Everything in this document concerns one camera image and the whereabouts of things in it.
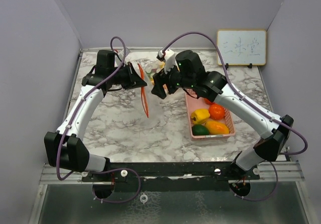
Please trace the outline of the clear polka dot zip bag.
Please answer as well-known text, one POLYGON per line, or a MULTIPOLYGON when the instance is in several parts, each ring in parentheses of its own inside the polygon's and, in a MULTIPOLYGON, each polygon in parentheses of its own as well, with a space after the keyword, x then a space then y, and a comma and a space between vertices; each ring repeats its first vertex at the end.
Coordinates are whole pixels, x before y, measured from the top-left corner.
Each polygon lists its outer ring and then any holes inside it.
POLYGON ((145 76, 154 85, 153 76, 159 73, 165 66, 165 63, 159 60, 149 61, 143 64, 143 69, 145 71, 145 76))

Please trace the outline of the clear bag with orange zipper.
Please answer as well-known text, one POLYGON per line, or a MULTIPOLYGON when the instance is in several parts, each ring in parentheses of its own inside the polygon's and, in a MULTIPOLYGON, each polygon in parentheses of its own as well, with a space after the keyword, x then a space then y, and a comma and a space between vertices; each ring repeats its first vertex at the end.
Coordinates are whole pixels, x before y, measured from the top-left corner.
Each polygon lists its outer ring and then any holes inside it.
POLYGON ((134 110, 137 113, 139 125, 152 129, 159 123, 163 109, 159 99, 151 93, 153 84, 143 67, 139 63, 133 63, 133 66, 139 77, 147 83, 145 87, 134 89, 134 110))

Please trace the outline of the orange pumpkin toy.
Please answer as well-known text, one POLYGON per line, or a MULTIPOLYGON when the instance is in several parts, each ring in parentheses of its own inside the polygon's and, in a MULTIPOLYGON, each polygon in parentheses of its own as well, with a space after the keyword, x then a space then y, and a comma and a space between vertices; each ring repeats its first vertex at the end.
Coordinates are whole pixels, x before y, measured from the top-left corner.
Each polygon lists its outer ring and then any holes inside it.
POLYGON ((207 104, 207 105, 212 105, 213 104, 213 102, 208 100, 207 98, 203 98, 203 100, 204 100, 204 103, 207 104))

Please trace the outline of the yellow bell pepper toy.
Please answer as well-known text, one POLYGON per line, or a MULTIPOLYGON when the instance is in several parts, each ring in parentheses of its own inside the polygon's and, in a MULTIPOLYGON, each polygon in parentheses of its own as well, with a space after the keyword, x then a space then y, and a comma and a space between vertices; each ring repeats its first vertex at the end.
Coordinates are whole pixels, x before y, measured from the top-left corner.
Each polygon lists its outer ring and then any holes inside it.
POLYGON ((202 125, 210 117, 210 113, 207 109, 197 109, 191 113, 190 119, 194 125, 202 125))

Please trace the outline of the orange tomato toy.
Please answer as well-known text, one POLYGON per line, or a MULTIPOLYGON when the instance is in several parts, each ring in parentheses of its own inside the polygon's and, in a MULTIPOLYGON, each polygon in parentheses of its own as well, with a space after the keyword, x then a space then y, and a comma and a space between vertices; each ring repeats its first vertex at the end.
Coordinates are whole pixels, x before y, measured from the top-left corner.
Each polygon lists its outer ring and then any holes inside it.
POLYGON ((210 105, 208 111, 210 114, 210 118, 216 121, 223 119, 225 116, 225 109, 216 103, 210 105))

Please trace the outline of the green lime toy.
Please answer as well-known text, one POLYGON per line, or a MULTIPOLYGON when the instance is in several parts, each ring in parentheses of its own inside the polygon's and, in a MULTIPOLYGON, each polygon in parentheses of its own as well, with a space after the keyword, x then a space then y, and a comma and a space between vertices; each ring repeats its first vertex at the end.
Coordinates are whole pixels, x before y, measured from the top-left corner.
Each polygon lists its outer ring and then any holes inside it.
POLYGON ((193 125, 192 134, 194 136, 207 136, 210 132, 204 125, 193 125))

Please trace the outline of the orange yellow mango toy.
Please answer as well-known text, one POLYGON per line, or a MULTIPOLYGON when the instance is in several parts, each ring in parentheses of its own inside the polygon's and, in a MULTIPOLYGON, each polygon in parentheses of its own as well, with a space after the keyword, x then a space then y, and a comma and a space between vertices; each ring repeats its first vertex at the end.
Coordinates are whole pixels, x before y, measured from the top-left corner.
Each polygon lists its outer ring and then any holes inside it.
POLYGON ((211 135, 224 135, 230 133, 229 128, 224 123, 218 121, 207 121, 205 127, 211 135))

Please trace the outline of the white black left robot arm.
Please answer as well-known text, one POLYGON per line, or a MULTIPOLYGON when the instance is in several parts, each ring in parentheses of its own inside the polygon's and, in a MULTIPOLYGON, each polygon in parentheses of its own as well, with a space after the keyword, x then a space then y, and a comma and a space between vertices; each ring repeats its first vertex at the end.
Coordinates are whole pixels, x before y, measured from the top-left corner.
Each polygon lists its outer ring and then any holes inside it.
POLYGON ((78 98, 63 123, 55 132, 47 132, 44 143, 50 166, 74 172, 93 171, 100 181, 110 177, 109 159, 89 153, 83 144, 89 121, 114 85, 132 90, 147 83, 131 62, 125 62, 111 50, 100 50, 96 64, 82 79, 78 98))

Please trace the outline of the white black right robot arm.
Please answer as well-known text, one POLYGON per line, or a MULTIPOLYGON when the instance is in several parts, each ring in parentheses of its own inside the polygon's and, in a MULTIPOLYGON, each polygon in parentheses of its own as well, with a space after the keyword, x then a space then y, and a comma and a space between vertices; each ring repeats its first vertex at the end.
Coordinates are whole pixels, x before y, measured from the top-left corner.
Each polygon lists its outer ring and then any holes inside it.
POLYGON ((229 85, 221 73, 206 71, 198 54, 191 50, 176 54, 167 49, 159 51, 157 58, 165 66, 153 76, 152 94, 165 99, 167 94, 173 94, 179 88, 190 89, 197 97, 228 109, 259 134, 260 140, 233 160, 230 173, 235 179, 244 178, 253 166, 263 161, 277 159, 294 123, 292 117, 271 113, 229 85))

